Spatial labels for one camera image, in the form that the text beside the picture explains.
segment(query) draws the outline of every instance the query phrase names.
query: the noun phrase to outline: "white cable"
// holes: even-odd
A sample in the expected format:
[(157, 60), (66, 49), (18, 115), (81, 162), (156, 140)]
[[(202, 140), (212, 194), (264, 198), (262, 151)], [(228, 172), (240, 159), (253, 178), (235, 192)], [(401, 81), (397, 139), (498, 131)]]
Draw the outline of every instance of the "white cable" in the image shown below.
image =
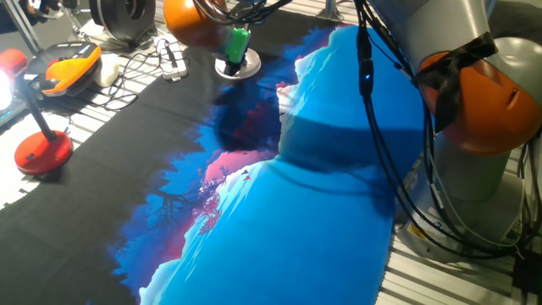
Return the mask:
[(162, 34), (162, 35), (168, 35), (168, 34), (169, 34), (167, 31), (165, 31), (165, 30), (160, 30), (160, 29), (158, 29), (158, 28), (156, 28), (156, 31), (159, 31), (160, 34)]
[[(450, 198), (448, 197), (448, 193), (446, 192), (446, 189), (444, 188), (444, 184), (442, 183), (442, 181), (440, 180), (440, 177), (439, 177), (439, 171), (437, 170), (436, 166), (434, 165), (434, 161), (433, 161), (433, 156), (431, 155), (431, 152), (428, 153), (428, 156), (429, 156), (429, 160), (431, 161), (431, 164), (433, 165), (433, 171), (434, 171), (434, 175), (435, 177), (437, 178), (437, 181), (439, 182), (440, 184), (440, 188), (442, 189), (442, 192), (444, 193), (444, 196), (446, 198), (446, 201), (448, 202), (448, 204), (450, 205), (450, 208), (451, 210), (453, 211), (453, 213), (455, 214), (457, 220), (459, 221), (459, 223), (469, 232), (471, 233), (472, 235), (476, 236), (477, 238), (479, 238), (480, 240), (482, 241), (485, 241), (491, 245), (494, 245), (494, 246), (498, 246), (498, 247), (516, 247), (517, 246), (517, 243), (521, 240), (522, 236), (520, 235), (512, 244), (501, 244), (501, 243), (498, 243), (498, 242), (494, 242), (494, 241), (490, 241), (488, 239), (486, 239), (485, 237), (483, 236), (480, 236), (478, 233), (474, 232), (473, 230), (471, 230), (471, 228), (469, 228), (464, 222), (463, 220), (461, 219), (461, 217), (459, 217), (459, 214), (457, 213), (456, 209), (454, 208), (454, 205), (453, 203), (451, 202)], [(435, 196), (437, 196), (438, 199), (440, 199), (440, 194), (438, 192), (435, 193)], [(523, 231), (523, 222), (520, 221), (520, 231)]]

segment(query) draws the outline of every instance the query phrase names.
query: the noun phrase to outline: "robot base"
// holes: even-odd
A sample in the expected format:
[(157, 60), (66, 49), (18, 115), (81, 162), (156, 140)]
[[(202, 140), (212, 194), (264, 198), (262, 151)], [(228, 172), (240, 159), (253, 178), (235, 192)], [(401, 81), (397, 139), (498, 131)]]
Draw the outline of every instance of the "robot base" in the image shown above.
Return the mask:
[[(509, 154), (495, 157), (479, 157), (456, 150), (442, 135), (435, 139), (435, 166), (443, 180), (453, 208), (462, 222), (477, 235), (494, 243), (503, 241), (521, 214), (524, 183), (515, 175), (504, 173)], [(418, 209), (433, 224), (451, 232), (434, 206), (431, 190), (422, 162), (406, 179), (406, 189)], [(446, 201), (443, 191), (438, 189), (444, 209), (455, 225), (469, 241), (482, 247), (495, 248), (468, 232)], [(395, 234), (398, 239), (420, 256), (442, 263), (465, 261), (456, 254), (447, 252), (426, 237), (412, 224), (404, 211), (398, 207), (395, 215)], [(415, 212), (409, 211), (425, 232), (437, 242), (463, 252), (462, 244), (438, 232), (423, 221)], [(483, 253), (466, 254), (484, 255)]]
[(262, 68), (262, 60), (260, 60), (260, 57), (257, 55), (256, 51), (249, 48), (245, 54), (245, 63), (243, 63), (241, 69), (233, 76), (229, 76), (224, 73), (226, 62), (223, 60), (217, 59), (214, 64), (214, 68), (217, 70), (217, 73), (225, 79), (244, 80), (254, 76), (260, 70), (260, 68)]

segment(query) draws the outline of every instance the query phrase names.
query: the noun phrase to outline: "robot end effector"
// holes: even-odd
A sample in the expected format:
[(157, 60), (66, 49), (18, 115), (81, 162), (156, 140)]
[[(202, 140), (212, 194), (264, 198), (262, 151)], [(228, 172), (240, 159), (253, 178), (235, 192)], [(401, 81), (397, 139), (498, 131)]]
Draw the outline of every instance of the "robot end effector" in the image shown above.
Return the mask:
[[(245, 59), (250, 32), (214, 22), (194, 4), (195, 1), (198, 0), (165, 0), (163, 12), (166, 26), (179, 42), (188, 47), (201, 48), (225, 61), (224, 73), (234, 75)], [(216, 4), (226, 9), (224, 0)]]

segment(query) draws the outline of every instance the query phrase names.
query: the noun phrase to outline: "blue fabric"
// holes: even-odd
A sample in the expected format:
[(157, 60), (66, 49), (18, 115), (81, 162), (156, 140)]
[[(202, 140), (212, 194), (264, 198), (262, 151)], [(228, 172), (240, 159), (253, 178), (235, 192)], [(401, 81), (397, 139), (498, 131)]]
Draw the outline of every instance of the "blue fabric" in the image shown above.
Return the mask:
[[(228, 175), (218, 223), (186, 232), (182, 257), (160, 265), (141, 304), (375, 302), (394, 198), (357, 89), (356, 34), (337, 28), (296, 61), (299, 83), (278, 90), (280, 155)], [(405, 175), (421, 151), (421, 100), (381, 53), (374, 61), (375, 112)]]

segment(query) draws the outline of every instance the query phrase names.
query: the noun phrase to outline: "table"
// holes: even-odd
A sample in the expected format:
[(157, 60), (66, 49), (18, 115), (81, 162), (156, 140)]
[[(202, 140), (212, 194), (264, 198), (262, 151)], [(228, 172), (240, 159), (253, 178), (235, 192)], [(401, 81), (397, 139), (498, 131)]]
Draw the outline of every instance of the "table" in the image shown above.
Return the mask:
[[(294, 0), (285, 10), (315, 15), (324, 1)], [(353, 4), (348, 3), (340, 11), (346, 22), (355, 23)], [(121, 69), (127, 64), (129, 55), (120, 54)], [(156, 61), (149, 61), (140, 69), (129, 67), (129, 92), (141, 92), (161, 72), (154, 71)], [(58, 108), (46, 114), (46, 120), (54, 129), (67, 130), (77, 149), (116, 113), (88, 105), (89, 102), (103, 103), (108, 100), (107, 89), (90, 89), (83, 92), (72, 103), (80, 105), (70, 108), (69, 104), (58, 103)], [(59, 109), (71, 114), (71, 122), (65, 115), (58, 115)], [(16, 202), (40, 183), (34, 177), (21, 174), (14, 166), (13, 152), (19, 142), (29, 134), (38, 131), (37, 125), (27, 115), (0, 134), (0, 209)], [(512, 152), (506, 172), (516, 173), (519, 150)], [(541, 252), (542, 242), (534, 243), (536, 252)], [(420, 258), (395, 237), (390, 241), (390, 254), (377, 304), (536, 304), (538, 298), (525, 294), (512, 286), (513, 258), (502, 258), (480, 263), (443, 264)]]

